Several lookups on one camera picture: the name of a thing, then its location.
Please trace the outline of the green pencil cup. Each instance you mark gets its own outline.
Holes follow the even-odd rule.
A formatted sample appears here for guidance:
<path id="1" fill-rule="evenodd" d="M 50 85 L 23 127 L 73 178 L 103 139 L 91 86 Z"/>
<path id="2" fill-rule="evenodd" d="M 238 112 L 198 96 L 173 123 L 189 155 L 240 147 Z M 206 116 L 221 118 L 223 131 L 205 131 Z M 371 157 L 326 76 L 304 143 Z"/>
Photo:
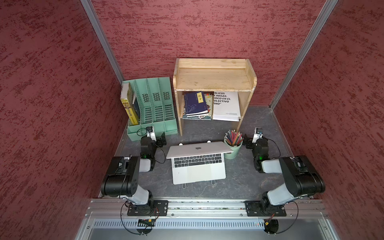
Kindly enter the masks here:
<path id="1" fill-rule="evenodd" d="M 232 160 L 232 159 L 234 159 L 238 155 L 238 153 L 240 151 L 240 148 L 241 148 L 241 146 L 243 144 L 243 140 L 240 139 L 240 140 L 232 143 L 230 140 L 225 138 L 224 143 L 226 145 L 228 145 L 230 147 L 231 151 L 232 151 L 230 153 L 225 153 L 224 157 L 225 157 L 225 159 Z"/>

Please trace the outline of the silver laptop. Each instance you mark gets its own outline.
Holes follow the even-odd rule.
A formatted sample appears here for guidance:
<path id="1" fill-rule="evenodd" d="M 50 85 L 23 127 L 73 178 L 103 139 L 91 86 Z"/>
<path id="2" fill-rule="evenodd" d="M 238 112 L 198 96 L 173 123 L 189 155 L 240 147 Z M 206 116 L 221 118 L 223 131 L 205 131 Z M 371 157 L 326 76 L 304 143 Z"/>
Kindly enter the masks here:
<path id="1" fill-rule="evenodd" d="M 183 185 L 225 179 L 224 154 L 232 152 L 224 142 L 171 146 L 167 159 L 172 163 L 173 184 Z"/>

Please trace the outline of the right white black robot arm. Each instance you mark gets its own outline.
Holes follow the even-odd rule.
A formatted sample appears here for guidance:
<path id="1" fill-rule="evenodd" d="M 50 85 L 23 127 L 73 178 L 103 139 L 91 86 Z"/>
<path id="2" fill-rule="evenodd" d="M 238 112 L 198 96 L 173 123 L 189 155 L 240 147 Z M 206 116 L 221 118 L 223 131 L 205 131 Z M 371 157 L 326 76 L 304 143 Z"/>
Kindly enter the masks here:
<path id="1" fill-rule="evenodd" d="M 301 197 L 323 193 L 326 185 L 306 156 L 269 158 L 268 139 L 260 136 L 245 138 L 243 143 L 252 150 L 256 171 L 261 174 L 282 174 L 284 183 L 262 194 L 259 201 L 246 203 L 252 212 L 266 216 L 277 213 L 280 207 Z"/>

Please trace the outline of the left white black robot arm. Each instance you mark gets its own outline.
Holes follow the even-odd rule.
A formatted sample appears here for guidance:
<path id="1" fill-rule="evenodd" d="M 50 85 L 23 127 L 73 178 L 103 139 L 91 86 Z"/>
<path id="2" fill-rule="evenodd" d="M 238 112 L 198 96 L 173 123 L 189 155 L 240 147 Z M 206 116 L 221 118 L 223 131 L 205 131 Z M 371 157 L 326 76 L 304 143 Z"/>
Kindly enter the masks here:
<path id="1" fill-rule="evenodd" d="M 165 134 L 153 138 L 148 133 L 141 139 L 139 156 L 113 157 L 101 184 L 102 196 L 126 199 L 129 215 L 149 216 L 156 213 L 153 195 L 139 185 L 139 174 L 154 170 L 156 151 L 166 144 Z"/>

